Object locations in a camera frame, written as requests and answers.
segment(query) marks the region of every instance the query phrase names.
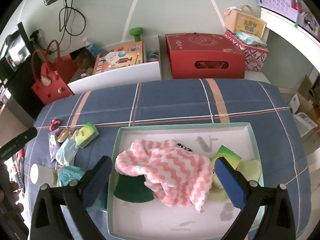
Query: bag handle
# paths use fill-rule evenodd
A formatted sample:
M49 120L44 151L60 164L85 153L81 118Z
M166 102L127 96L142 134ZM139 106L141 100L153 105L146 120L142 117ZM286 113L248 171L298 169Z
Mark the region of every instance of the bag handle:
M46 67L47 69L50 71L50 72L53 72L52 69L51 69L51 62L48 61L47 57L45 56L45 54L43 53L42 50L39 50L39 49L36 49L33 54L32 54L32 57L31 57L31 68L32 68L32 73L33 73L33 78L35 79L35 81L37 79L39 79L36 75L36 67L35 67L35 63L34 63L34 58L35 58L35 54L36 53L40 53L42 59L44 60L45 64L46 64Z
M253 12L253 10L252 10L252 7L251 7L250 5L247 5L247 4L246 4L246 5L243 5L243 6L240 7L240 10L242 11L244 7L249 8L251 14L252 14L254 17L256 17L256 15L254 14L254 12Z
M244 9L244 7L248 7L249 10L250 10L250 12L251 12L251 14L252 14L254 17L256 17L256 15L254 14L254 12L253 12L253 10L252 10L252 7L251 7L250 5L247 5L247 4L246 4L246 5L243 5L243 6L241 6L241 7L231 6L231 7L227 8L227 11L225 12L225 14L226 14L226 15L229 15L232 10L242 11L242 10Z
M47 47L47 50L45 51L45 57L47 57L47 55L48 55L48 52L49 52L49 49L50 49L50 46L51 46L51 44L52 43L56 43L56 45L57 45L57 56L58 56L58 60L60 60L60 46L59 46L59 42L57 41L57 40L52 40L50 43L49 43L49 45L48 45L48 47Z

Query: red bag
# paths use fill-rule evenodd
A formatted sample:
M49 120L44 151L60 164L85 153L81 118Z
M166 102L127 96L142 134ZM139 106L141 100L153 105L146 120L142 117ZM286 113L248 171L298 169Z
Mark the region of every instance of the red bag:
M46 55L39 49L36 49L31 57L33 77L36 81L31 88L45 105L60 98L74 95L67 84L78 68L72 63L70 54L60 57L59 44L56 40L51 41L49 46L54 41L57 43L58 57L53 63L49 62ZM44 60L40 76L36 74L34 66L34 55L37 52Z

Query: pink and white striped cloth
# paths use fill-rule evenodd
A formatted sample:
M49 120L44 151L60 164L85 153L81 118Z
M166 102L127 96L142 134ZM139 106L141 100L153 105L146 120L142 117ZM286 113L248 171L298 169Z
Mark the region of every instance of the pink and white striped cloth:
M116 171L145 175L145 185L167 206L195 206L202 213L212 183L209 158L178 147L175 140L136 140L116 158Z

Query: green dumbbell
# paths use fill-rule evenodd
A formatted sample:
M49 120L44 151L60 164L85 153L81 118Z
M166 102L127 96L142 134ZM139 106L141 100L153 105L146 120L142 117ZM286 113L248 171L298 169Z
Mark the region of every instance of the green dumbbell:
M141 41L140 35L143 34L143 28L142 27L132 28L129 30L129 34L131 36L134 36L135 42Z

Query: purple packet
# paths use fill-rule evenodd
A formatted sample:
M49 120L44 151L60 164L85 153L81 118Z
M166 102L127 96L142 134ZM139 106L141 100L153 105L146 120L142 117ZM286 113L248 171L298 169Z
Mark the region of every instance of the purple packet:
M57 128L56 130L49 132L49 151L50 151L50 158L51 162L55 160L56 153L60 148L60 143L58 142L58 136L60 135L60 129Z

